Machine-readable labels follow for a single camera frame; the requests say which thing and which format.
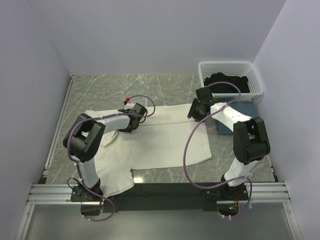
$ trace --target white cloth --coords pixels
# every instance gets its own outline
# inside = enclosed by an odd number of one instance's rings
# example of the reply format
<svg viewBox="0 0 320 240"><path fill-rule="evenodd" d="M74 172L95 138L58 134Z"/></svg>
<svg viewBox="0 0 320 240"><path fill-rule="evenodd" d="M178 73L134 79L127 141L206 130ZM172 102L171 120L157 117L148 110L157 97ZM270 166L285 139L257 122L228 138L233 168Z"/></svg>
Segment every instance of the white cloth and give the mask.
<svg viewBox="0 0 320 240"><path fill-rule="evenodd" d="M187 139L196 126L187 114L190 104L157 106L155 114L131 133L113 131L103 135L94 157L96 172L101 179L105 197L130 189L134 180L131 169L181 167ZM147 107L149 113L153 107ZM116 110L91 111L92 117L105 116ZM206 126L194 133L187 151L186 163L193 165L212 157Z"/></svg>

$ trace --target wall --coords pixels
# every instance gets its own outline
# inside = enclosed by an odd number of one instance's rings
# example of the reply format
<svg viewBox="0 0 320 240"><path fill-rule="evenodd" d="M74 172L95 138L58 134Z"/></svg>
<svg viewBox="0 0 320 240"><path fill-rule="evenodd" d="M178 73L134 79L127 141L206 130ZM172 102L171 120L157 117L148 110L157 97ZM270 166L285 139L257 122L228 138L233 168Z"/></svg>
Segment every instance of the wall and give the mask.
<svg viewBox="0 0 320 240"><path fill-rule="evenodd" d="M320 238L320 2L287 0L254 63L271 161L284 180L305 240Z"/></svg>
<svg viewBox="0 0 320 240"><path fill-rule="evenodd" d="M1 1L1 239L15 237L43 172L69 78L30 4Z"/></svg>
<svg viewBox="0 0 320 240"><path fill-rule="evenodd" d="M253 61L285 0L29 2L69 74L187 74Z"/></svg>

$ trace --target gray marble table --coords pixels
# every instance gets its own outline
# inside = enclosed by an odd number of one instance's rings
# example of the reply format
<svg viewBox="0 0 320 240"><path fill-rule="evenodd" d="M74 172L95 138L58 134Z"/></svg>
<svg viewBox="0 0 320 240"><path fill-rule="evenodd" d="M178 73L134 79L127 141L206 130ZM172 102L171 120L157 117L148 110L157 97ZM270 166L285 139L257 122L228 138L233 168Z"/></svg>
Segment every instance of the gray marble table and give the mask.
<svg viewBox="0 0 320 240"><path fill-rule="evenodd" d="M151 97L157 106L191 103L200 88L198 75L76 75L62 117L57 144L54 149L47 184L66 184L68 178L77 177L76 168L67 157L62 141L77 116L86 110L113 110L123 108L126 97L143 94ZM149 107L145 98L136 102ZM219 182L234 160L233 136L218 135L217 121L205 123L212 158L187 167L195 182ZM182 167L132 170L132 177L139 183L185 183ZM274 182L273 169L266 156L252 170L254 182Z"/></svg>

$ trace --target purple cable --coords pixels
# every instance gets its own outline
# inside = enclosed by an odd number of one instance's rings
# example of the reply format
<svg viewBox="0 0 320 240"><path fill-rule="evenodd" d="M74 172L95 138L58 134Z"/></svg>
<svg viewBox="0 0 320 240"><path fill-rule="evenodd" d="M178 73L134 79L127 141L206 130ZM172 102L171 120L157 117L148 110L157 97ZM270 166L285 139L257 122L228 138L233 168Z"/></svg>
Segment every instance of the purple cable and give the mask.
<svg viewBox="0 0 320 240"><path fill-rule="evenodd" d="M209 84L207 87L211 87L211 86L216 85L216 84L228 84L228 85L231 85L232 87L234 87L234 88L238 91L239 95L238 95L235 99L229 101L229 102L227 103L228 105L234 103L235 101L237 101L237 100L241 97L241 91L240 91L240 89L239 89L236 85L234 85L234 84L232 84L232 83L230 83L230 82L226 82L226 81L214 82L214 83ZM188 146L189 146L190 140L191 140L192 136L194 135L195 131L197 130L197 128L198 128L202 123L204 123L207 119L211 118L211 117L212 117L213 115L215 115L215 114L220 113L220 112L223 111L225 108L226 108L226 105L224 105L223 107L221 107L218 111L215 111L214 113L211 113L210 115L206 116L204 119L202 119L201 121L199 121L199 122L197 123L197 125L194 127L194 129L191 131L190 136L189 136L188 140L186 141L185 148L184 148L184 152L183 152L183 170L184 170L184 174L185 174L186 178L188 179L188 181L189 181L193 186L195 186L195 187L197 187L197 188L199 188L199 189L215 189L215 188L221 187L221 186L223 186L223 185L225 185L225 184L227 184L227 183L229 183L229 182L232 182L232 181L234 181L234 180L238 180L238 179L246 179L246 180L248 180L248 181L250 182L249 199L248 199L248 202L245 204L244 208L243 208L240 212L238 212L237 215L234 215L234 216L231 217L231 218L236 218L236 217L238 217L240 214L242 214L242 213L248 208L248 206L249 206L250 199L251 199L251 196L252 196L252 182L251 182L251 180L250 180L248 177L246 177L246 176L238 176L238 177L231 178L231 179L229 179L229 180L227 180L227 181L221 182L221 183L219 183L219 184L216 184L216 185L214 185L214 186L200 186L200 185L198 185L198 184L195 184L195 183L191 180L191 178L190 178L189 175L188 175L187 165L186 165L186 156L187 156Z"/></svg>
<svg viewBox="0 0 320 240"><path fill-rule="evenodd" d="M107 115L107 116L103 116L103 117L91 117L91 118L87 118L87 119L84 119L84 120L78 122L78 124L76 124L76 125L74 126L74 128L72 129L72 131L71 131L71 133L70 133L70 137L69 137L69 139L68 139L68 142L67 142L67 144L66 144L66 152L67 152L67 155L68 155L69 159L70 159L71 161L73 161L73 162L76 163L76 170L77 170L77 172L78 172L78 174L79 174L79 178L80 178L80 179L83 179L83 176L82 176L82 174L81 174L81 170L80 170L80 167L79 167L79 164L78 164L79 162L78 162L77 160L75 160L75 159L72 158L71 152L70 152L71 139L72 139L72 136L74 135L76 129L77 129L78 127L80 127L83 123L86 123L86 122L89 122L89 121L95 121L95 120L101 120L101 119L108 119L108 118L112 118L112 117L116 117L116 116L134 116L134 117L148 118L148 117L151 117L153 114L155 114L155 112L156 112L156 104L155 104L155 102L154 102L150 97L148 97L148 96L146 96L146 95L140 95L140 94L138 94L138 95L131 96L130 99L135 98L135 97L144 97L144 98L149 99L149 100L151 101L152 105L153 105L153 112L150 113L149 115L145 115L145 116L137 115L137 114L131 114L131 113L118 113L118 114L115 113L115 114L111 114L111 115ZM92 221L92 222L102 222L102 221L104 221L104 220L107 220L107 219L111 218L111 217L115 214L115 212L116 212L116 205L115 205L110 199L108 199L108 198L106 198L106 197L104 197L104 196L102 196L102 195L100 195L100 194L92 191L83 181L81 181L81 184L83 185L83 187L84 187L89 193L91 193L92 195L95 195L95 196L97 196L97 197L99 197L99 198L107 201L108 203L110 203L110 204L112 205L112 213L111 213L109 216L105 217L105 218L101 218L101 219L91 219L91 218L89 218L89 217L87 217L87 216L85 216L84 218L85 218L85 219L88 219L88 220L90 220L90 221Z"/></svg>

